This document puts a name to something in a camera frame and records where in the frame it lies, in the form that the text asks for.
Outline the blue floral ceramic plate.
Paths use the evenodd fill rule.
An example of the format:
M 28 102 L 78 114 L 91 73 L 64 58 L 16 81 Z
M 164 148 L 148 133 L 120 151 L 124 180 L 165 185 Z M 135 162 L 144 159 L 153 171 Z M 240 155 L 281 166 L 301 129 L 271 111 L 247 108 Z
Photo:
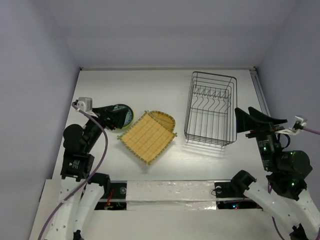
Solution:
M 133 110 L 125 104 L 114 105 L 111 116 L 117 129 L 128 127 L 134 119 Z

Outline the green plastic plate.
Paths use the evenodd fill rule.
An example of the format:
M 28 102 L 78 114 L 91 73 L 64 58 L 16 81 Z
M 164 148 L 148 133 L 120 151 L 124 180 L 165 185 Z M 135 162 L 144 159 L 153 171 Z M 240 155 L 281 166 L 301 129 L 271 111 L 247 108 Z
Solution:
M 133 113 L 127 113 L 124 118 L 124 123 L 118 127 L 119 130 L 124 129 L 128 127 L 134 120 L 134 114 Z

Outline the square bamboo woven tray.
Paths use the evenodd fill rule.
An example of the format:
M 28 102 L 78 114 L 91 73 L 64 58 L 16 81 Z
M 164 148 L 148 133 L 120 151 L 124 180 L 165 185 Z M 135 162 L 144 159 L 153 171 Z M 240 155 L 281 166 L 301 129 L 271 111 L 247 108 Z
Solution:
M 146 165 L 153 163 L 177 137 L 177 133 L 166 129 L 149 112 L 146 110 L 132 126 L 117 137 Z

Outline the rounded bamboo woven tray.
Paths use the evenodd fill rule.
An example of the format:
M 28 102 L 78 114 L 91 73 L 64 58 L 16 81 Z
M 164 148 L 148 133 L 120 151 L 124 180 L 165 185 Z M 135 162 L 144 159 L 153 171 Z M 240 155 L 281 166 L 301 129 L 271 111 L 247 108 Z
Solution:
M 170 116 L 169 114 L 158 111 L 158 110 L 152 110 L 149 112 L 149 114 L 155 118 L 158 122 L 160 122 L 167 130 L 173 132 L 176 126 L 175 119 Z

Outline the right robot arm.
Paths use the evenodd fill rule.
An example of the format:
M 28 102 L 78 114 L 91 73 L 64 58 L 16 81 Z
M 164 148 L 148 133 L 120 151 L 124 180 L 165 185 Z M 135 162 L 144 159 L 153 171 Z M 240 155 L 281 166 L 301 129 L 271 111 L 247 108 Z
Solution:
M 302 150 L 286 151 L 280 135 L 287 138 L 306 129 L 307 121 L 295 116 L 292 127 L 284 128 L 286 119 L 270 117 L 253 107 L 248 112 L 235 108 L 236 132 L 255 139 L 266 176 L 268 189 L 257 179 L 240 170 L 230 181 L 235 196 L 245 196 L 269 213 L 274 223 L 280 223 L 292 240 L 320 238 L 320 211 L 308 190 L 306 177 L 313 170 L 309 156 Z

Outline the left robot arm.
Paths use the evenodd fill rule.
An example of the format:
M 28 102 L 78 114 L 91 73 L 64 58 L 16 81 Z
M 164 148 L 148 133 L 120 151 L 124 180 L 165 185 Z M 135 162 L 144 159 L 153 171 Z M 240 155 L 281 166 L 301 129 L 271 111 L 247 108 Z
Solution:
M 98 201 L 113 194 L 110 176 L 99 173 L 107 150 L 107 130 L 131 124 L 133 110 L 125 104 L 92 107 L 78 99 L 71 106 L 87 117 L 84 126 L 71 124 L 63 132 L 63 160 L 58 204 L 38 235 L 39 240 L 81 240 Z

